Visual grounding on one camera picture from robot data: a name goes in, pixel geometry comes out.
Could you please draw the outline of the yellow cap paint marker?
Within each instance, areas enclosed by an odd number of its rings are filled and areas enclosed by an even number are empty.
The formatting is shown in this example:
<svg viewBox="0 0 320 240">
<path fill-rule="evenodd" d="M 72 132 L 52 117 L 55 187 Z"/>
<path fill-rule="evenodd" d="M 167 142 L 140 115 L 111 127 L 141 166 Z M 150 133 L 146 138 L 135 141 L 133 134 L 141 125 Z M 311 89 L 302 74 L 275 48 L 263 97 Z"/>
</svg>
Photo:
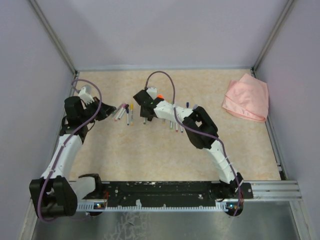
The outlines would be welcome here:
<svg viewBox="0 0 320 240">
<path fill-rule="evenodd" d="M 130 125 L 133 125 L 133 119 L 134 119 L 134 104 L 130 104 Z"/>
</svg>

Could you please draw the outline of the blue cap white marker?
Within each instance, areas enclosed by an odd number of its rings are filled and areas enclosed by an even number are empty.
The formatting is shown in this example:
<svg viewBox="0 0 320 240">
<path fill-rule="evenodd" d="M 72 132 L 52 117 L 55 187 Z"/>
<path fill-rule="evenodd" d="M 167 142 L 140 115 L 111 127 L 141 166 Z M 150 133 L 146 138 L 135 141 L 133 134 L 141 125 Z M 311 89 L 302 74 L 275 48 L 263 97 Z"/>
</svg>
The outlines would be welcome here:
<svg viewBox="0 0 320 240">
<path fill-rule="evenodd" d="M 183 128 L 181 125 L 179 125 L 179 129 L 180 129 L 180 132 L 181 132 L 181 133 L 184 132 L 184 128 Z"/>
</svg>

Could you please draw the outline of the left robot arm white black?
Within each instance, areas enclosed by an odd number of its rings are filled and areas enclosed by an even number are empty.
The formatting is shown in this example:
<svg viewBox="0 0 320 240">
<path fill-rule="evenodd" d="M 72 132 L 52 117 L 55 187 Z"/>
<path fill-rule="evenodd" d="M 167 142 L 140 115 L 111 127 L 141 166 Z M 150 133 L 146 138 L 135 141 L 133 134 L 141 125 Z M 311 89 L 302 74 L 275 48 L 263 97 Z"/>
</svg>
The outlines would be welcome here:
<svg viewBox="0 0 320 240">
<path fill-rule="evenodd" d="M 88 124 L 106 119 L 116 107 L 87 95 L 66 98 L 64 109 L 66 115 L 61 122 L 58 145 L 51 162 L 41 177 L 29 184 L 36 215 L 45 222 L 73 216 L 79 201 L 87 196 L 97 199 L 104 192 L 97 173 L 83 174 L 74 183 L 70 183 L 68 178 L 89 132 Z"/>
</svg>

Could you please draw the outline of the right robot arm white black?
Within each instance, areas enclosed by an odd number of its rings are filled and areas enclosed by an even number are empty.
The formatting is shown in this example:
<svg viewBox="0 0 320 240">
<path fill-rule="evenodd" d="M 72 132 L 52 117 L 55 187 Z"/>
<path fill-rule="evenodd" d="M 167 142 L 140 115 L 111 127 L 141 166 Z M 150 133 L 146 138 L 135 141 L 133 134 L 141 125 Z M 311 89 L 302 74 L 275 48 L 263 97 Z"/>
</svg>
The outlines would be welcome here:
<svg viewBox="0 0 320 240">
<path fill-rule="evenodd" d="M 185 129 L 191 144 L 205 150 L 218 173 L 225 198 L 243 198 L 242 175 L 233 167 L 225 145 L 218 135 L 218 127 L 201 106 L 195 109 L 176 106 L 161 97 L 152 98 L 145 88 L 133 96 L 140 106 L 140 116 L 151 121 L 154 118 L 172 121 Z"/>
</svg>

